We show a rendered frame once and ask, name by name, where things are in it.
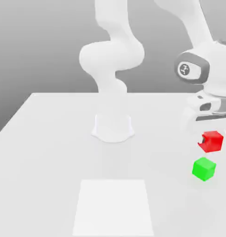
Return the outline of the small red cube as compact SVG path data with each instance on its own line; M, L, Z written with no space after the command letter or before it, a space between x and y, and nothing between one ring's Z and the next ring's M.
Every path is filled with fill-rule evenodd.
M224 137L217 131L207 131L206 142L199 145L206 153L220 151Z

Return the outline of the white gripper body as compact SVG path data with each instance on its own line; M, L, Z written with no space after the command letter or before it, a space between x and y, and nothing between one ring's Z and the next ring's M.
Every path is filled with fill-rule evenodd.
M226 130L226 114L185 109L181 116L181 130L189 133Z

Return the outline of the small green cube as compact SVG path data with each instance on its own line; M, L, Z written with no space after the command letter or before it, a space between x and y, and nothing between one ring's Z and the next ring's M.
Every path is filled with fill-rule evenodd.
M216 163L201 157L193 164L192 174L202 181L207 181L214 176Z

